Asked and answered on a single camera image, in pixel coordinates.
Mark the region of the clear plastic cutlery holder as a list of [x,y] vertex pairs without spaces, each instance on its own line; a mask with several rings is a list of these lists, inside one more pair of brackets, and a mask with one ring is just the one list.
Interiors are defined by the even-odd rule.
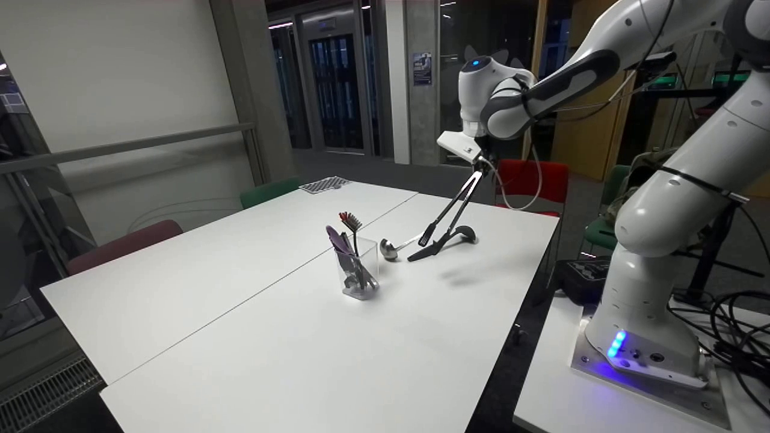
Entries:
[[366,301],[377,296],[380,290],[380,251],[377,242],[357,238],[359,255],[337,252],[336,264],[342,293],[350,298]]

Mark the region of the red chair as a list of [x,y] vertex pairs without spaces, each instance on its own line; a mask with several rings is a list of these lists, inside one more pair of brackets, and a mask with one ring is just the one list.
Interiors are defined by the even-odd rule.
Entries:
[[570,173],[566,164],[503,159],[500,160],[497,169],[502,178],[502,186],[495,184],[495,206],[504,207],[504,203],[498,200],[509,195],[538,197],[561,205],[559,211],[539,211],[539,214],[563,217]]

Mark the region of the green chair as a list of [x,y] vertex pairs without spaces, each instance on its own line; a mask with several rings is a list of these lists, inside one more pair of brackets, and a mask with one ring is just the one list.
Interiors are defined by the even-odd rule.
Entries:
[[595,220],[586,225],[583,240],[581,241],[580,254],[592,256],[594,247],[613,250],[617,244],[614,229],[608,224],[602,212],[618,197],[624,179],[630,173],[630,165],[615,165],[608,173],[599,202],[599,215]]
[[274,183],[265,183],[253,189],[242,192],[239,195],[240,204],[243,209],[248,209],[262,203],[266,203],[281,195],[289,194],[297,190],[300,185],[300,179],[297,176],[286,180],[276,181]]

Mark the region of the red and black dish brush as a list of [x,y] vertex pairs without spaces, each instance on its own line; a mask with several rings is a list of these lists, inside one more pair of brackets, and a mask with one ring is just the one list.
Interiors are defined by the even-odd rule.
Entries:
[[360,228],[362,227],[362,224],[360,220],[358,220],[358,218],[355,217],[354,214],[350,212],[339,213],[339,219],[352,233],[352,241],[353,241],[352,252],[354,252],[354,255],[356,257],[355,263],[357,267],[357,276],[359,278],[359,285],[361,287],[361,290],[363,290],[364,288],[363,265],[360,262],[360,255],[359,255],[359,249],[358,249],[358,243],[357,243],[358,230],[360,230]]

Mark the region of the khaki bag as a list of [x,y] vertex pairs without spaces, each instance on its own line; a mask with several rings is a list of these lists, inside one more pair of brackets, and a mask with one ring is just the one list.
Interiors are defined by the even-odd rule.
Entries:
[[641,153],[633,159],[628,173],[623,177],[618,192],[609,203],[603,219],[611,228],[618,218],[622,206],[679,150],[674,146],[666,150]]

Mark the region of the glass double door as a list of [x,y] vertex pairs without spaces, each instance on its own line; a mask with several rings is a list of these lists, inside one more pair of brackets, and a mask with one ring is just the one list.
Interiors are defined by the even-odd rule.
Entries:
[[297,17],[313,146],[371,156],[374,148],[359,0],[326,2]]

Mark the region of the black case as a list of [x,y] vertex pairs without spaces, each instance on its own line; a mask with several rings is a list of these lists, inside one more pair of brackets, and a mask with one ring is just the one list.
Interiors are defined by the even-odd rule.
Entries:
[[547,288],[552,294],[559,290],[578,306],[597,306],[602,298],[611,258],[573,259],[556,261]]

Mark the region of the checkerboard sheet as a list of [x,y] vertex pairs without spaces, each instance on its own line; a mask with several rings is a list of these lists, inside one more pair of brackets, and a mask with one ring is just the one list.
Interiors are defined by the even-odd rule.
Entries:
[[322,180],[316,180],[311,183],[299,185],[299,189],[307,192],[308,194],[321,194],[328,190],[341,189],[343,186],[350,184],[351,181],[341,178],[340,176],[327,176]]

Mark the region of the purple spatula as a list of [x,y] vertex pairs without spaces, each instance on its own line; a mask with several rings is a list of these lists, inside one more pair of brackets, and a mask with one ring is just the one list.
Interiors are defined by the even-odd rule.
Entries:
[[358,289],[360,287],[360,277],[357,272],[357,261],[355,255],[347,246],[341,235],[331,226],[325,227],[325,232],[329,236],[330,242],[336,252],[336,260],[342,271],[346,274],[345,287],[349,289]]

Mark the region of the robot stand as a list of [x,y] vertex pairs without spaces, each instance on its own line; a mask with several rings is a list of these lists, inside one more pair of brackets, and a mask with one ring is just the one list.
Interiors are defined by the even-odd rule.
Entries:
[[716,372],[729,431],[574,370],[582,317],[569,299],[551,301],[514,411],[518,425],[544,433],[770,433],[770,417],[726,367]]

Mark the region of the grey handrail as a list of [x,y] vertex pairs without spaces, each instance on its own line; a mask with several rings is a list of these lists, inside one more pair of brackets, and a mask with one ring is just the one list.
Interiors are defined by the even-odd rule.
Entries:
[[157,137],[129,140],[113,144],[104,144],[79,150],[66,150],[63,152],[49,153],[46,155],[35,155],[28,158],[0,162],[0,175],[12,174],[25,170],[39,169],[42,167],[47,167],[48,165],[66,164],[66,162],[74,162],[77,160],[144,150],[156,146],[164,146],[167,144],[206,139],[209,137],[216,137],[217,135],[252,131],[255,128],[256,124],[253,123],[253,121],[248,121],[248,123],[238,123],[235,125],[199,129],[198,131],[178,132],[178,134],[158,135]]

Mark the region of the maroon chair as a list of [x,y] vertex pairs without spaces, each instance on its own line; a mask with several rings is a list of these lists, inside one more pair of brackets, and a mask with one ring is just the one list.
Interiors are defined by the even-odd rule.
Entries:
[[69,275],[79,274],[181,234],[183,230],[175,220],[162,220],[71,259],[66,271]]

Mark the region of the floor vent grille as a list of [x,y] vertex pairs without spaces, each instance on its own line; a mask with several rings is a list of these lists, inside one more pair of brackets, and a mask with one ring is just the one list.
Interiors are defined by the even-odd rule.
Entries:
[[0,392],[0,433],[24,433],[105,382],[84,355]]

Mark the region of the wall poster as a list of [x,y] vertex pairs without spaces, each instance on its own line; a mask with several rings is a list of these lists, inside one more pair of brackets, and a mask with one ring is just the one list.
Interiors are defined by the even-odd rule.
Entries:
[[412,54],[413,86],[431,86],[433,84],[433,57],[431,52]]

